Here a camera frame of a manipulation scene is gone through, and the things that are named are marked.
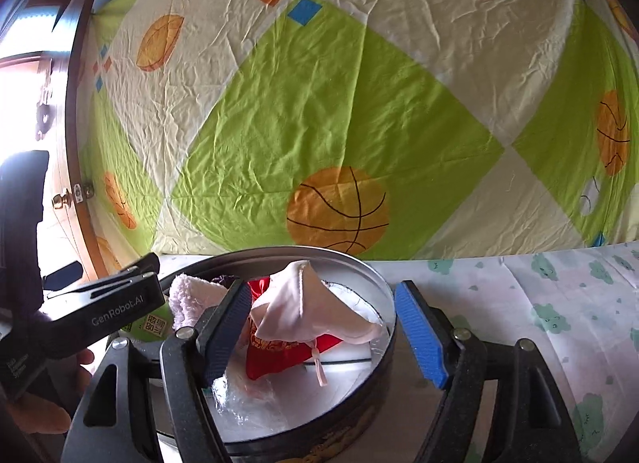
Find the person's left hand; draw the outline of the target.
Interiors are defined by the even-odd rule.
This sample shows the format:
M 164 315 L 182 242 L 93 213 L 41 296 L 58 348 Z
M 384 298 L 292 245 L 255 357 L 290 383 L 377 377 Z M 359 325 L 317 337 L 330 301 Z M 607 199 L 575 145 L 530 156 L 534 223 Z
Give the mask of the person's left hand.
M 93 361 L 93 351 L 88 348 L 76 355 L 73 383 L 79 396 L 85 393 L 91 381 L 92 374 L 85 366 L 91 365 Z M 16 402 L 8 402 L 6 410 L 14 423 L 26 434 L 64 434 L 71 424 L 71 417 L 65 409 L 50 400 L 29 393 L 25 393 Z

